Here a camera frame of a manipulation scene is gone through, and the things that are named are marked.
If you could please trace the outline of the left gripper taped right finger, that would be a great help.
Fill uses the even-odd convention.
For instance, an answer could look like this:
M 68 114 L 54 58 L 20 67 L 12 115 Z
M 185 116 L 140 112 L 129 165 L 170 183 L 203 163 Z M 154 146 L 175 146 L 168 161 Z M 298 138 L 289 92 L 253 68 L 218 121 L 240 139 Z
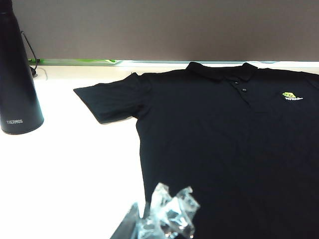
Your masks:
M 138 223 L 138 238 L 194 238 L 195 226 L 192 220 L 200 205 L 192 192 L 193 189 L 188 186 L 172 197 L 169 186 L 158 183 L 152 194 L 149 214 Z

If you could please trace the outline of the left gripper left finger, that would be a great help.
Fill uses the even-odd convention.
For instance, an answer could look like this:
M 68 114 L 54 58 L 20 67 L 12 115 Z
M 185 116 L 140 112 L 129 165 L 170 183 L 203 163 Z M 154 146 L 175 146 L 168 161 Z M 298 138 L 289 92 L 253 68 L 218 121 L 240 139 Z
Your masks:
M 133 203 L 123 220 L 116 228 L 110 239 L 137 239 L 137 224 L 140 220 L 140 212 L 137 203 Z

